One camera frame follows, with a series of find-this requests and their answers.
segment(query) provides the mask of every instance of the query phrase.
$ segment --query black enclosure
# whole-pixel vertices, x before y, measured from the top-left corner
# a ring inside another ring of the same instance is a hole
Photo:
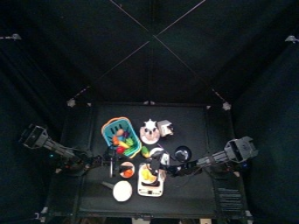
[[[296,0],[0,1],[0,222],[38,223],[52,193],[50,153],[17,142],[28,124],[75,144],[70,125],[97,120],[81,109],[167,103],[216,111],[220,144],[255,139],[248,210],[255,223],[297,223],[299,42],[285,41],[299,39],[297,11]]]

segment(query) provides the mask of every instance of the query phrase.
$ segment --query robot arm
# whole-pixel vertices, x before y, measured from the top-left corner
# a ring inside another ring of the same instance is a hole
[[[30,124],[22,132],[20,142],[29,149],[40,149],[41,147],[53,151],[62,157],[60,169],[70,176],[80,176],[91,168],[103,165],[104,159],[101,156],[91,157],[84,150],[64,147],[61,144],[52,141],[45,128]]]
[[[165,170],[172,177],[184,176],[212,165],[220,165],[227,162],[240,164],[256,155],[257,150],[252,144],[252,138],[244,136],[240,139],[228,141],[224,150],[216,152],[211,156],[199,158],[195,161],[185,162],[179,165],[165,165],[160,163],[160,169]]]

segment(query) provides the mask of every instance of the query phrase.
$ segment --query white object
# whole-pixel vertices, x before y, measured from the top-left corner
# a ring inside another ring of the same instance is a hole
[[[165,137],[167,135],[172,135],[173,134],[172,124],[167,120],[157,122],[156,126],[157,126],[157,129],[160,131],[160,136],[161,137]]]
[[[149,151],[149,156],[156,153],[157,151],[163,151],[164,149],[161,148],[153,148]],[[163,154],[161,157],[161,164],[163,165],[168,165],[169,164],[169,155],[168,154]],[[139,166],[139,172],[137,172],[137,193],[141,196],[148,196],[148,197],[160,197],[164,193],[164,179],[165,179],[165,171],[164,170],[159,170],[157,173],[157,181],[160,182],[159,185],[143,185],[143,183],[145,184],[151,184],[151,181],[144,180],[143,178],[143,169],[147,169],[147,164],[140,164]]]
[[[123,201],[127,201],[131,198],[133,190],[132,190],[131,184],[125,180],[121,180],[121,181],[116,182],[115,185],[103,181],[101,185],[113,189],[113,197],[115,197],[116,201],[123,202]]]
[[[144,122],[144,127],[140,128],[140,139],[145,144],[155,144],[160,138],[159,129],[155,127],[155,123],[151,119]]]
[[[76,101],[73,99],[69,99],[66,101],[68,106],[72,108],[76,105]]]
[[[224,102],[221,106],[224,110],[231,110],[231,105],[227,102]]]

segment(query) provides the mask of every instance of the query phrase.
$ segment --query metal bracket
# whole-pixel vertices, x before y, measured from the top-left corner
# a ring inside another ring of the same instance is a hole
[[[153,216],[149,213],[137,213],[132,220],[143,219],[143,221],[151,221],[152,218]]]

